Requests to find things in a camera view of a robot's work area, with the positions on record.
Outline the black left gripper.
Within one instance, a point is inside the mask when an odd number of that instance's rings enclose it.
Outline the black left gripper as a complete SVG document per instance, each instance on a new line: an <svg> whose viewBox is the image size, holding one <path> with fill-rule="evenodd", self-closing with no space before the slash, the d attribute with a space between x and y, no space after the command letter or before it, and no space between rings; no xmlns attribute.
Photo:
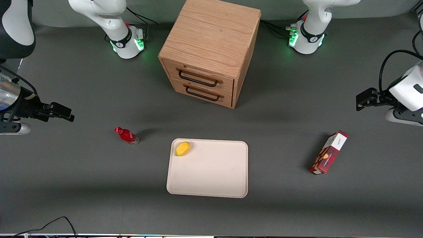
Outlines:
<svg viewBox="0 0 423 238"><path fill-rule="evenodd" d="M368 88L356 96L356 111L372 106L399 107L399 101L388 91L378 92L375 88Z"/></svg>

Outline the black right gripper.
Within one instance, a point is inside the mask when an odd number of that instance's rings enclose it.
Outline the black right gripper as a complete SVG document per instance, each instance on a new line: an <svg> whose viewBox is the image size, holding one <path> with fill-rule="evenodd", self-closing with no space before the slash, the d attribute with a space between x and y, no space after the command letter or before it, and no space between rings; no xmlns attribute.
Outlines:
<svg viewBox="0 0 423 238"><path fill-rule="evenodd" d="M48 122L50 118L64 119L69 122L74 121L74 115L71 114L72 110L62 104L52 102L50 104L50 111L44 110L44 103L41 102L39 96L26 100L24 96L19 96L15 103L13 112L19 118L32 118L43 122Z"/></svg>

